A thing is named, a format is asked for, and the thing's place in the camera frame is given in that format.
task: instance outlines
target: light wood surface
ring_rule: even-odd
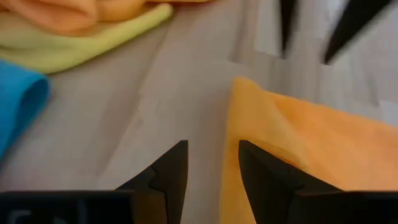
[[[226,107],[237,75],[398,125],[397,7],[326,66],[320,54],[344,1],[301,1],[285,60],[275,47],[272,1],[177,6],[161,26],[52,76],[48,107],[1,164],[0,189],[114,189],[188,139],[182,223],[217,223]]]

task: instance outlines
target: wooden floor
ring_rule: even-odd
[[[286,60],[273,0],[176,7],[171,20],[52,76],[53,96],[8,151],[1,190],[114,189],[189,140],[182,223],[217,223],[231,80],[398,125],[398,7],[331,66],[320,55],[343,1],[301,0]]]

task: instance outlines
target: blue cloth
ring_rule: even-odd
[[[49,94],[46,76],[0,60],[0,156],[43,110]]]

